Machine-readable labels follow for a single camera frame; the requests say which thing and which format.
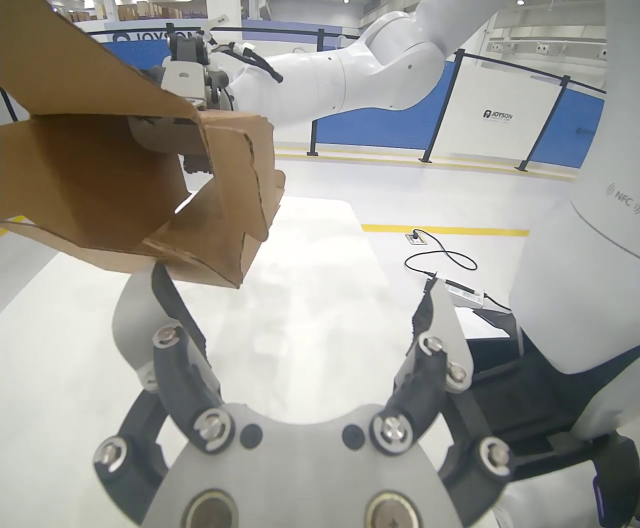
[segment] cardboard box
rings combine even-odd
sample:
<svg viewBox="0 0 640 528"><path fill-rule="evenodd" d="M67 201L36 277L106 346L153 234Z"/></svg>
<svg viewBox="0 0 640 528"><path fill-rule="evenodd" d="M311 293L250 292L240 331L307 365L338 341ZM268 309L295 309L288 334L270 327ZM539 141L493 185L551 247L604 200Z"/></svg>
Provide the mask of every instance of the cardboard box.
<svg viewBox="0 0 640 528"><path fill-rule="evenodd" d="M176 279L239 287L284 192L265 118L198 112L46 0L0 0L0 61L0 85L31 115L0 127L1 228L104 269L160 260ZM178 213L189 196L180 147L143 148L129 116L195 123L215 178Z"/></svg>
<svg viewBox="0 0 640 528"><path fill-rule="evenodd" d="M125 20L138 20L138 11L135 6L118 6L118 18L121 22Z"/></svg>
<svg viewBox="0 0 640 528"><path fill-rule="evenodd" d="M149 2L138 2L136 4L139 18L150 18Z"/></svg>

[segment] cardboard flap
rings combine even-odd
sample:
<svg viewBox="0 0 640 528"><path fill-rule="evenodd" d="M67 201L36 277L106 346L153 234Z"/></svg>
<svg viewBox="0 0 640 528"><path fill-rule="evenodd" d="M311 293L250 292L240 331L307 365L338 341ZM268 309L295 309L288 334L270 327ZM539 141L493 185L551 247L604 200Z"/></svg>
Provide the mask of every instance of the cardboard flap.
<svg viewBox="0 0 640 528"><path fill-rule="evenodd" d="M198 120L193 105L121 62L46 0L0 0L0 64L0 86L32 115Z"/></svg>
<svg viewBox="0 0 640 528"><path fill-rule="evenodd" d="M205 126L205 135L228 223L264 242L269 229L262 210L263 188L251 139L245 132L217 126Z"/></svg>
<svg viewBox="0 0 640 528"><path fill-rule="evenodd" d="M135 247L189 196L175 154L145 150L119 116L0 127L0 219L26 216L85 248Z"/></svg>
<svg viewBox="0 0 640 528"><path fill-rule="evenodd" d="M244 232L223 212L215 178L194 196L173 219L144 242L156 248L174 248L184 262L200 263L229 284L239 287Z"/></svg>

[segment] safety barrier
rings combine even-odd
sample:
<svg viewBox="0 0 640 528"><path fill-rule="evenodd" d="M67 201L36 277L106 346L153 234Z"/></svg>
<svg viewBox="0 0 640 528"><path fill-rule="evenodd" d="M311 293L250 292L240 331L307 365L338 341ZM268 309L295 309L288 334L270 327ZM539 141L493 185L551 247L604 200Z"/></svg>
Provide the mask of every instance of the safety barrier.
<svg viewBox="0 0 640 528"><path fill-rule="evenodd" d="M242 32L245 40L249 40L249 36L252 39L257 39L258 35L267 35L264 37L265 40L287 40L288 42L302 42L302 40L310 42L309 39L315 39L316 49L318 51L322 51L327 48L334 49L340 38L352 40L358 38L354 35L344 35L342 33L331 31L332 29L333 28L317 28L315 30L306 28L287 29L285 27L267 27L265 25L255 23L254 27L218 27L215 31ZM176 30L183 32L195 32L198 31L199 28L180 27L176 28ZM93 36L117 35L126 33L127 31L131 32L135 31L135 29L106 29L105 31L91 31L89 33ZM166 32L166 28L145 27L144 32L145 34L155 32L162 35L163 32ZM124 41L121 39L119 42L106 42L104 45L124 62L140 69L148 69L151 66L160 64L168 53L166 40L164 38L158 38L155 40ZM318 143L411 148L419 150L424 149L424 155L420 160L424 163L430 163L429 158L437 145L447 143L447 148L455 149L455 144L452 146L451 127L454 127L454 131L456 130L455 127L464 127L465 125L463 123L467 119L466 117L460 119L458 116L457 121L452 124L452 114L460 113L460 109L456 108L455 103L452 105L449 103L452 101L452 95L454 96L454 102L456 100L458 102L464 100L461 99L462 95L460 94L458 94L458 98L456 99L456 94L463 91L462 85L464 83L458 81L458 78L465 58L497 63L507 68L524 70L556 83L556 88L550 88L548 85L541 86L540 89L544 88L544 90L546 90L547 100L549 100L550 109L548 110L548 115L544 122L541 121L539 115L536 116L540 123L534 126L533 132L529 130L528 135L524 134L524 138L520 138L521 144L519 148L512 148L509 152L500 152L499 138L501 130L499 127L495 127L494 129L497 131L495 141L498 143L485 150L493 152L492 156L505 158L514 158L510 153L521 152L522 161L517 166L521 171L526 171L527 165L530 161L575 168L579 168L582 165L598 127L604 101L598 97L593 97L586 93L572 90L570 86L577 85L594 92L605 93L603 90L574 81L568 76L561 77L505 61L469 54L463 49L459 49L456 52L455 60L453 62L448 61L445 64L442 76L431 93L411 108L401 111L365 108L339 113L313 122L311 127L310 145L307 154L309 156L317 156ZM557 94L556 92L550 92L550 89L557 90ZM13 113L11 103L8 97L6 97L4 90L1 91L1 95L3 96L12 118L14 118L15 113ZM484 114L487 114L487 112L490 111L491 108L488 108ZM499 114L498 118L493 119L492 116L487 117L485 115L484 119L494 122L500 121L503 124L507 122L506 119L503 119L500 116L509 116L509 114L499 113L497 111L495 114ZM475 112L475 110L472 117L476 122L482 118L482 116L477 116L477 112ZM445 131L449 131L448 139L439 135L443 128L443 124L445 125ZM505 129L502 131L502 137L505 137L504 130ZM482 134L477 130L475 131L475 134L476 137L487 135ZM514 132L507 131L506 136L508 137L509 135L514 135ZM531 146L529 147L527 145L526 149L523 150L522 141L526 142L529 140L531 141ZM453 151L462 154L465 153L464 149Z"/></svg>

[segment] white wall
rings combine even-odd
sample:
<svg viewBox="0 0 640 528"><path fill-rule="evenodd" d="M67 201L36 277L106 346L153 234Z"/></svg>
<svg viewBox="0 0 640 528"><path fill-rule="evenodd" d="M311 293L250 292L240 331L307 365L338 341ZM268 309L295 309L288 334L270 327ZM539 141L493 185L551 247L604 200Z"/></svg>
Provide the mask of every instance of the white wall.
<svg viewBox="0 0 640 528"><path fill-rule="evenodd" d="M556 84L462 65L434 155L525 159L559 92ZM486 112L503 115L488 117Z"/></svg>
<svg viewBox="0 0 640 528"><path fill-rule="evenodd" d="M310 1L310 0L271 0L271 20L284 22L306 22L307 24L326 24L359 28L362 18L362 3Z"/></svg>

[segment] table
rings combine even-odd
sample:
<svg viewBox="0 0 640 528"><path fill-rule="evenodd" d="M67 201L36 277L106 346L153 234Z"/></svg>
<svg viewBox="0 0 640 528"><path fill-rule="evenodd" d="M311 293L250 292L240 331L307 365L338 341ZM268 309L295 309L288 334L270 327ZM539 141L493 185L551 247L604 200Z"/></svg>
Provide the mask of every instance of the table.
<svg viewBox="0 0 640 528"><path fill-rule="evenodd" d="M0 313L7 526L129 525L92 467L140 391L111 336L127 277L61 253ZM240 290L177 287L207 337L225 400L282 421L384 403L411 341L411 321L345 202L284 198ZM168 422L160 441L171 464L184 439ZM450 442L439 420L421 445L439 467ZM488 516L482 526L496 524Z"/></svg>

